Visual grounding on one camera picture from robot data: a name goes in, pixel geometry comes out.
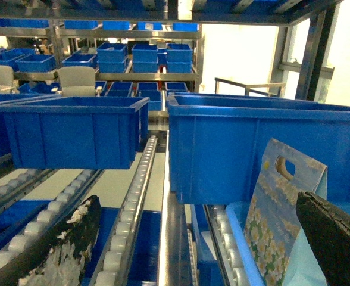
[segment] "metal shelf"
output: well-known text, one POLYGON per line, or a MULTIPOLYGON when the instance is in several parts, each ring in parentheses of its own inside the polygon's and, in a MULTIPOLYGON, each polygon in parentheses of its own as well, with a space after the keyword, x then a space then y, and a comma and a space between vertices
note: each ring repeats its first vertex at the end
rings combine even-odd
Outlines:
POLYGON ((60 28, 57 33, 60 37, 69 38, 201 39, 201 33, 199 32, 104 30, 102 27, 93 30, 60 28))
POLYGON ((20 71, 14 73, 14 78, 17 80, 55 80, 58 77, 58 71, 53 70, 48 73, 21 73, 20 71))
POLYGON ((0 27, 0 36, 7 37, 47 37, 50 31, 49 28, 13 28, 13 27, 0 27))

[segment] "bin handle hole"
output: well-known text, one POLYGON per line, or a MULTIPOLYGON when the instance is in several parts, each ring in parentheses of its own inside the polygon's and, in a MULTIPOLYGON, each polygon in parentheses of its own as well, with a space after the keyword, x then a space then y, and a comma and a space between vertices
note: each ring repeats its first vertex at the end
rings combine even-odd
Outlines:
POLYGON ((277 158, 276 170, 288 181, 291 181, 294 178, 295 165, 282 156, 277 158))

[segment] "light blue bag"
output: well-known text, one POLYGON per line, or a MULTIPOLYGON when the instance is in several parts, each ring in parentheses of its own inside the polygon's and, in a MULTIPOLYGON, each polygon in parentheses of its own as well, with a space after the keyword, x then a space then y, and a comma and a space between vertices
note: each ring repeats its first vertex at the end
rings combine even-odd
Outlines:
POLYGON ((327 166, 271 139, 244 230, 267 286, 327 285, 295 211, 298 192, 307 191, 326 199, 327 166))

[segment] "floral paper bag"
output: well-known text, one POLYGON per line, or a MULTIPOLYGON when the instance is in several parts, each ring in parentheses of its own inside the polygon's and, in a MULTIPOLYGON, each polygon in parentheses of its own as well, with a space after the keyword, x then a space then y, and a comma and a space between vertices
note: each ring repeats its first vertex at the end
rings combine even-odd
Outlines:
MULTIPOLYGON (((254 189, 248 217, 245 223, 245 238, 260 274, 267 286, 285 285, 285 273, 289 262, 294 257, 312 255, 313 262, 301 265, 301 259, 293 261, 295 269, 308 269, 307 272, 320 271, 318 263, 308 243, 296 243, 304 237, 303 230, 296 215, 298 192, 317 192, 326 198, 327 167, 305 154, 271 139, 262 157, 261 172, 254 189), (294 166, 295 173, 291 174, 287 167, 294 166)), ((302 283, 300 277, 297 285, 302 283)))

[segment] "white wall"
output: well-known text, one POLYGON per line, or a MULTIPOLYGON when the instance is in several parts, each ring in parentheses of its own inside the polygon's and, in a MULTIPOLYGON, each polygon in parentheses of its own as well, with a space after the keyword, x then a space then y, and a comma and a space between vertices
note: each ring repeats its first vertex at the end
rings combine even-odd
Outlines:
MULTIPOLYGON (((203 93, 214 93, 215 77, 243 83, 270 80, 278 27, 204 24, 203 93)), ((220 85, 221 94, 243 89, 220 85)))

